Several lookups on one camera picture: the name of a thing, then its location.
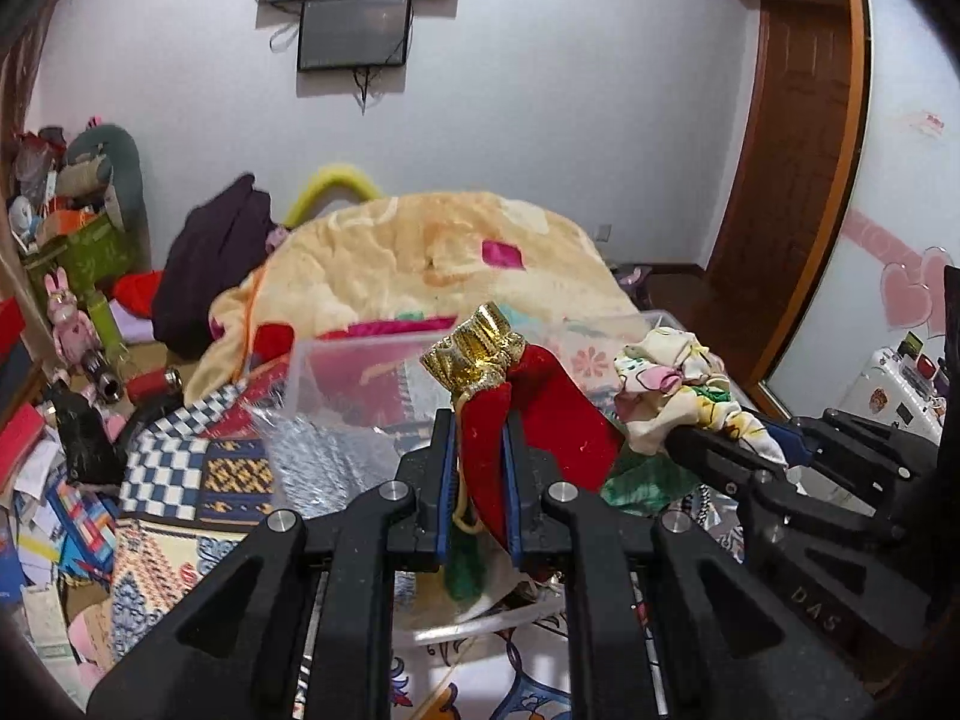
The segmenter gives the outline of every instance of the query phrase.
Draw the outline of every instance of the door frame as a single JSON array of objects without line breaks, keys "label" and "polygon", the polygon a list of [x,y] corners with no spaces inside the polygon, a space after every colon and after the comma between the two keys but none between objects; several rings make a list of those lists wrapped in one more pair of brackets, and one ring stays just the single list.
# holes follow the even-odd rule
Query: door frame
[{"label": "door frame", "polygon": [[[829,256],[840,233],[840,226],[850,201],[853,180],[856,178],[856,168],[860,158],[860,148],[863,143],[863,130],[867,119],[867,93],[869,90],[870,74],[870,26],[868,20],[867,0],[848,0],[848,13],[851,20],[851,74],[850,96],[847,101],[847,115],[844,119],[843,137],[840,143],[840,155],[837,159],[836,171],[830,182],[827,204],[824,215],[817,227],[816,237],[810,252],[803,264],[800,278],[797,281],[789,302],[781,314],[774,332],[768,338],[766,346],[760,352],[757,362],[752,368],[746,381],[738,382],[747,395],[757,404],[760,410],[771,416],[789,416],[787,410],[766,386],[767,377],[773,373],[781,355],[786,351],[790,341],[806,312],[810,300],[813,299],[820,278],[827,267]],[[769,29],[769,17],[765,11],[760,14],[760,42],[757,44],[757,74],[754,79],[751,111],[747,119],[747,129],[744,133],[741,161],[737,168],[736,178],[731,190],[731,205],[728,206],[724,222],[717,235],[714,251],[720,250],[723,240],[731,234],[727,221],[733,217],[731,209],[736,208],[741,192],[738,191],[744,181],[746,170],[744,155],[749,155],[757,138],[757,124],[760,117],[759,106],[752,104],[759,102],[763,93],[763,82],[766,71],[766,46]]]}]

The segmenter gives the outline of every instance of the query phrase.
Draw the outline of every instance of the brown wooden door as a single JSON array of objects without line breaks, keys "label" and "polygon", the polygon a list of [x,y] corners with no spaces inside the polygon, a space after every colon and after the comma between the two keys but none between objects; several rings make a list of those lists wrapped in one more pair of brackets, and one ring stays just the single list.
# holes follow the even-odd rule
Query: brown wooden door
[{"label": "brown wooden door", "polygon": [[827,207],[844,136],[851,20],[843,7],[763,0],[747,137],[707,269],[770,332],[793,295]]}]

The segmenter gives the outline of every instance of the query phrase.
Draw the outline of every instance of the magenta patch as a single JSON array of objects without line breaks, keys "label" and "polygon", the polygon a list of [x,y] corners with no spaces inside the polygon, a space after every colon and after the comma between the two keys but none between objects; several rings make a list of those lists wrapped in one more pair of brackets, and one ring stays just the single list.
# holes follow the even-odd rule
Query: magenta patch
[{"label": "magenta patch", "polygon": [[492,268],[517,268],[523,271],[520,250],[501,241],[483,241],[483,261]]}]

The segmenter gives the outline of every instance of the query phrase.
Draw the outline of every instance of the pink toy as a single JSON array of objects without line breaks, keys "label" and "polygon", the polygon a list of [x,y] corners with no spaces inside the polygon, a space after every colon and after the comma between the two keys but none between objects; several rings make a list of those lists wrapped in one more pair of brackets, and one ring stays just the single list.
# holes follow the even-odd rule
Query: pink toy
[{"label": "pink toy", "polygon": [[56,355],[66,367],[80,365],[80,359],[90,349],[101,347],[97,329],[83,311],[77,308],[77,298],[70,291],[66,271],[56,269],[56,281],[50,274],[43,277],[43,285],[50,295],[47,302],[47,317],[54,326]]}]

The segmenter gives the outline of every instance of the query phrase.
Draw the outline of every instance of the dark clothing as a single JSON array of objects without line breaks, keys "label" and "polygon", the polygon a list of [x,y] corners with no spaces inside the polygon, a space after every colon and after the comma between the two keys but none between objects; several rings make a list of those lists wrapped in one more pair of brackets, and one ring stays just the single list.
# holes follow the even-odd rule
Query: dark clothing
[{"label": "dark clothing", "polygon": [[167,257],[152,303],[154,337],[186,358],[213,343],[208,312],[214,298],[242,282],[267,259],[270,194],[241,175],[207,204],[194,208]]}]

